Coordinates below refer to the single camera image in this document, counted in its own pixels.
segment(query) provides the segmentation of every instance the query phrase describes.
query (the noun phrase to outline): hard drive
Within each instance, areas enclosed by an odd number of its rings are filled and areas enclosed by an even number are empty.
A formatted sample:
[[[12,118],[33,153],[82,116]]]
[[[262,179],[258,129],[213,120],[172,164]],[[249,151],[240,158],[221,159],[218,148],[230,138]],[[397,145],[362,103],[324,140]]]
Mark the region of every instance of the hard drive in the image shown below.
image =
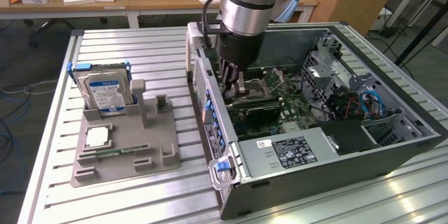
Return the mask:
[[[101,116],[125,114],[125,105],[134,103],[130,93],[130,64],[105,65],[80,63],[68,73],[85,101],[86,109],[98,109]]]

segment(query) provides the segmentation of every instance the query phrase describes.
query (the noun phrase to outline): blue cable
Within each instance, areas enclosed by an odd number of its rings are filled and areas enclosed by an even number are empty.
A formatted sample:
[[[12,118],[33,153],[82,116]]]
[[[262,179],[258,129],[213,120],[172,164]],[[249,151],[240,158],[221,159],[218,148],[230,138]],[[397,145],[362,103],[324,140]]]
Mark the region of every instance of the blue cable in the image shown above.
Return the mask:
[[[29,110],[29,102],[26,100],[22,100],[22,99],[14,99],[14,98],[10,98],[8,96],[5,96],[4,94],[0,94],[0,97],[5,98],[6,100],[9,101],[14,101],[14,102],[24,102],[25,103],[25,109],[22,110],[21,114],[13,118],[10,121],[5,122],[6,125],[10,125],[13,124],[17,120],[20,120],[22,118],[22,116],[28,113],[28,110]]]
[[[369,113],[369,110],[366,109],[366,107],[365,107],[365,105],[364,105],[364,100],[362,100],[362,95],[364,95],[364,94],[370,94],[370,95],[373,95],[373,96],[376,97],[378,106],[380,106],[380,108],[381,108],[381,114],[382,114],[381,116],[384,116],[384,115],[385,115],[384,104],[382,104],[382,102],[381,102],[381,97],[380,97],[378,93],[376,93],[374,91],[366,90],[366,91],[364,91],[364,92],[361,93],[361,95],[358,96],[358,102],[360,102],[360,104],[361,104],[361,108],[362,108],[362,110],[364,110],[366,113]]]
[[[24,172],[25,172],[25,165],[24,165],[24,162],[22,162],[22,155],[21,155],[21,150],[20,150],[20,145],[18,145],[17,140],[5,133],[0,133],[0,135],[10,139],[10,144],[13,145],[14,150],[17,152],[18,162],[20,162],[20,174],[18,174],[17,178],[12,181],[12,183],[0,191],[0,195],[1,195],[4,192],[9,191],[17,185],[20,180],[22,179],[22,175],[24,175]]]

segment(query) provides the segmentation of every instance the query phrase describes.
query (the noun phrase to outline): aluminum work table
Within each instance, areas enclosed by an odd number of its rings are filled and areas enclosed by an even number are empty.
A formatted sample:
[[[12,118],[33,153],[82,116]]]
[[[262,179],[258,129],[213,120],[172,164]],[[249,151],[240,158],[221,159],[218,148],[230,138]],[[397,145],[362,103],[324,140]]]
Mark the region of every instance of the aluminum work table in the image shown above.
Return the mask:
[[[349,27],[338,26],[412,98],[448,127],[446,108],[398,72],[373,46],[358,40],[360,35]],[[386,176],[238,219],[220,220],[186,87],[185,32],[185,27],[173,27],[73,33],[18,223],[448,223],[446,141]],[[365,71],[350,57],[344,52],[342,59],[352,69]],[[133,79],[145,79],[144,96],[166,94],[173,103],[181,168],[73,188],[68,181],[84,102],[65,66],[69,61],[112,63],[125,59],[132,64]]]

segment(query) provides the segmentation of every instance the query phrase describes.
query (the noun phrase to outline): hard drive label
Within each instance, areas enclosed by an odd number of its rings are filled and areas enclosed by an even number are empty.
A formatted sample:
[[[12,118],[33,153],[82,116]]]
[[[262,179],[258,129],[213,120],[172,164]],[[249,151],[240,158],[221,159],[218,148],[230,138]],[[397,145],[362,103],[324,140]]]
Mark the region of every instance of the hard drive label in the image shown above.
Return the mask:
[[[117,92],[118,81],[97,81],[89,83],[96,106],[104,112],[114,112],[124,109],[122,95]]]
[[[285,169],[317,161],[314,153],[302,136],[272,142],[272,146],[280,159],[281,166]]]

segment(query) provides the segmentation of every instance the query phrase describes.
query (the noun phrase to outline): table leg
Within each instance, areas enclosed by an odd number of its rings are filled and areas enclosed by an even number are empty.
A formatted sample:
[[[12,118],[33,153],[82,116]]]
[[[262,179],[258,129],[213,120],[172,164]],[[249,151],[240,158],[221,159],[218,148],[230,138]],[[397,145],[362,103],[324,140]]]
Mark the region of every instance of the table leg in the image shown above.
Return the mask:
[[[314,10],[314,6],[305,6],[304,11],[300,14],[298,23],[308,23],[309,22],[313,10]]]
[[[138,27],[138,11],[137,10],[130,10],[126,12],[128,16],[128,22],[129,22],[129,28],[140,28]]]
[[[444,29],[444,31],[441,31],[441,33],[438,34],[438,36],[433,39],[430,45],[433,47],[438,46],[440,42],[444,40],[444,38],[448,36],[448,27]]]
[[[408,26],[413,26],[414,22],[417,21],[417,19],[420,18],[421,16],[421,13],[425,11],[425,9],[428,8],[428,3],[430,3],[432,0],[425,0],[421,4],[420,4],[420,7],[418,9],[414,11],[414,14],[412,15],[412,18],[409,19],[410,22],[408,23]]]
[[[385,23],[385,27],[390,27],[394,23],[394,21],[397,20],[397,18],[400,17],[400,14],[404,10],[404,8],[406,7],[408,3],[410,0],[402,0],[397,9],[394,10],[390,18],[388,19],[386,23]]]

